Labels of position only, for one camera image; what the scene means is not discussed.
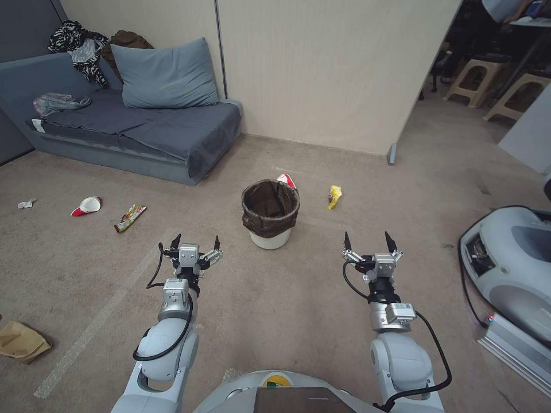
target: gray blanket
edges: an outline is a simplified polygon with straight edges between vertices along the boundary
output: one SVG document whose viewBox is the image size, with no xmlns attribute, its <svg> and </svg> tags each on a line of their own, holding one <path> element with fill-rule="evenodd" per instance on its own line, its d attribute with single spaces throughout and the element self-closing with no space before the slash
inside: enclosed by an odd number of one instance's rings
<svg viewBox="0 0 551 413">
<path fill-rule="evenodd" d="M 91 105 L 51 114 L 46 122 L 124 135 L 186 162 L 191 177 L 206 165 L 211 168 L 239 130 L 239 108 L 230 103 L 186 109 L 136 109 L 124 106 L 120 90 L 103 89 L 90 97 Z"/>
</svg>

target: beige stool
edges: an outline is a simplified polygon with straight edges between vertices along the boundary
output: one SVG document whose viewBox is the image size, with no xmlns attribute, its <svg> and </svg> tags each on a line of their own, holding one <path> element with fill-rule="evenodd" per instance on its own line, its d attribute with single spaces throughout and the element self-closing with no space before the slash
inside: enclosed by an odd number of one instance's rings
<svg viewBox="0 0 551 413">
<path fill-rule="evenodd" d="M 504 68 L 507 65 L 508 59 L 507 57 L 503 57 L 503 59 L 500 59 L 503 61 L 486 61 L 486 60 L 479 60 L 479 59 L 470 59 L 469 62 L 465 65 L 461 73 L 459 73 L 459 76 L 457 79 L 453 82 L 451 88 L 449 89 L 448 93 L 444 97 L 445 100 L 448 100 L 450 96 L 452 95 L 461 95 L 466 96 L 470 99 L 469 101 L 469 107 L 477 108 L 482 105 L 484 102 L 484 99 L 487 95 L 487 90 L 490 87 L 493 79 L 495 76 L 499 73 L 499 71 Z M 486 74 L 484 75 L 484 79 L 482 80 L 480 86 L 478 86 L 477 90 L 470 90 L 470 89 L 464 89 L 462 87 L 459 87 L 461 82 L 465 79 L 467 73 L 475 67 L 483 67 L 486 69 Z"/>
<path fill-rule="evenodd" d="M 505 104 L 513 97 L 513 95 L 525 84 L 539 83 L 542 88 L 545 88 L 551 79 L 543 76 L 532 75 L 531 73 L 525 73 L 517 80 L 513 86 L 511 86 L 507 92 L 497 101 L 492 109 L 484 116 L 484 120 L 490 120 L 490 118 L 496 114 L 507 116 L 508 118 L 519 120 L 524 112 L 517 111 L 505 106 Z"/>
</svg>

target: gray sofa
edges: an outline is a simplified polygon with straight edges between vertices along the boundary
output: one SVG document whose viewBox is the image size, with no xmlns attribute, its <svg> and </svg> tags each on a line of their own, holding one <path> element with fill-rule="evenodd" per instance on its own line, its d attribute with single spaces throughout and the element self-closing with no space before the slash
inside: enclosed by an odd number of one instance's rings
<svg viewBox="0 0 551 413">
<path fill-rule="evenodd" d="M 100 68 L 110 89 L 87 82 L 66 53 L 2 63 L 0 108 L 36 150 L 187 185 L 198 183 L 240 136 L 239 102 L 129 109 L 109 65 L 102 60 Z M 47 92 L 90 96 L 92 104 L 47 116 L 42 133 L 32 123 L 39 118 L 33 100 Z"/>
</svg>

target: pillow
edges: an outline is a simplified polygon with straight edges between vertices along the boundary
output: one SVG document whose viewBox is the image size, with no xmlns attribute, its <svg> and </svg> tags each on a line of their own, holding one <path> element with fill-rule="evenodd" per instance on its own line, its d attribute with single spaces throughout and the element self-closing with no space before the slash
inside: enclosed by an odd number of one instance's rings
<svg viewBox="0 0 551 413">
<path fill-rule="evenodd" d="M 173 49 L 111 45 L 131 108 L 185 108 L 218 102 L 211 55 L 204 37 Z"/>
</svg>

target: table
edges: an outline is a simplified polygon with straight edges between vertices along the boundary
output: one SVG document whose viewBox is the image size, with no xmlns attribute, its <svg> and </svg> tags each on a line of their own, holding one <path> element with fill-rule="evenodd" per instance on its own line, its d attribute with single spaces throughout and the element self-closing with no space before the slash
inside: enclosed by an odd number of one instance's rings
<svg viewBox="0 0 551 413">
<path fill-rule="evenodd" d="M 511 76 L 507 79 L 505 83 L 496 91 L 494 98 L 492 100 L 492 105 L 494 105 L 511 87 L 513 82 L 517 79 L 518 74 L 522 70 L 522 68 L 526 65 L 526 62 L 529 58 L 532 57 L 532 55 L 536 52 L 537 49 L 542 47 L 542 45 L 547 42 L 549 39 L 549 33 L 551 32 L 551 19 L 545 18 L 545 17 L 538 17 L 538 18 L 531 18 L 529 16 L 525 16 L 520 18 L 517 21 L 511 22 L 510 25 L 512 26 L 524 26 L 524 27 L 534 27 L 534 28 L 540 28 L 541 34 L 536 39 L 534 44 L 528 49 L 526 54 L 522 57 L 522 60 L 517 65 Z"/>
</svg>

